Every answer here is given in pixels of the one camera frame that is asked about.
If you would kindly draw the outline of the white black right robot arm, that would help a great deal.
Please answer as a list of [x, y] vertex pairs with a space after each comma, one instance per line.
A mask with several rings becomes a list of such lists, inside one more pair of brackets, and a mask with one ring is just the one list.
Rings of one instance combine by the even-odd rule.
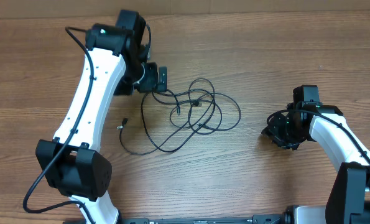
[[263, 223], [370, 223], [370, 150], [337, 106], [320, 101], [316, 85], [294, 88], [293, 101], [269, 115], [261, 133], [282, 149], [317, 142], [337, 172], [325, 205], [289, 206], [281, 215], [264, 215]]

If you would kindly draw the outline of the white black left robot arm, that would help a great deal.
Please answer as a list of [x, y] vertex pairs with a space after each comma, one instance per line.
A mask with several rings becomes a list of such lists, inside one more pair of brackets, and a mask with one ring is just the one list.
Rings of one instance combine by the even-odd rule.
[[148, 60], [149, 32], [136, 11], [122, 10], [113, 26], [95, 24], [80, 47], [85, 60], [67, 115], [52, 140], [38, 142], [41, 179], [81, 210], [85, 223], [119, 223], [108, 193], [111, 163], [101, 155], [101, 134], [114, 96], [167, 91], [167, 69]]

